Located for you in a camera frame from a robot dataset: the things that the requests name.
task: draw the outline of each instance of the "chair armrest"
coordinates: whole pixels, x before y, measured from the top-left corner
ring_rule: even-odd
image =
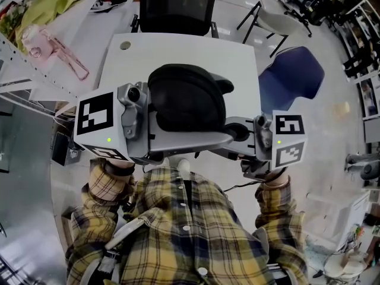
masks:
[[[219,38],[218,28],[215,22],[211,22],[211,35],[213,38]]]
[[[132,24],[131,24],[131,27],[132,27],[131,33],[137,33],[138,32],[138,26],[139,26],[138,16],[134,15],[133,21],[132,21]]]

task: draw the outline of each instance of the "shirt sleeve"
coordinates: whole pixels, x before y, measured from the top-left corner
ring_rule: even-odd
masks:
[[[256,191],[261,214],[256,227],[267,232],[270,260],[290,269],[299,284],[308,284],[307,265],[302,246],[302,221],[304,213],[296,213],[290,183],[284,188]]]
[[[79,284],[88,265],[102,257],[115,231],[120,201],[132,193],[133,176],[117,180],[104,171],[104,163],[91,161],[90,179],[81,194],[83,206],[71,216],[74,242],[66,252],[67,284]]]

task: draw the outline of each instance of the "yellow plaid shirt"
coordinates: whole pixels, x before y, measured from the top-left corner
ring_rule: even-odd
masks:
[[[115,231],[116,212],[131,194],[136,205],[125,218],[141,217],[145,226],[123,242],[128,251],[121,262],[121,284],[275,284],[268,261],[292,270],[299,284],[308,283],[300,242],[303,213],[295,213],[290,185],[271,191],[260,186],[256,192],[261,207],[256,226],[267,231],[267,254],[260,240],[241,226],[216,184],[195,173],[191,183],[190,211],[177,169],[153,169],[134,185],[133,176],[127,183],[116,180],[104,172],[101,160],[93,161],[83,188],[84,206],[72,215],[67,283],[79,284],[88,265],[103,256]],[[200,267],[206,275],[198,272]]]

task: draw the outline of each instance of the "white desk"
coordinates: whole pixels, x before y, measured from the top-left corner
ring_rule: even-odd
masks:
[[[125,41],[131,47],[121,50],[120,44]],[[261,114],[254,48],[221,39],[163,33],[114,35],[99,87],[146,82],[164,64],[198,65],[230,80],[235,89],[223,96],[227,117]]]

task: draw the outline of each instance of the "blue chair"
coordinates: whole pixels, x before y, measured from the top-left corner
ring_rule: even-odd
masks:
[[[288,111],[297,97],[313,99],[325,72],[304,46],[282,50],[259,76],[261,110]]]

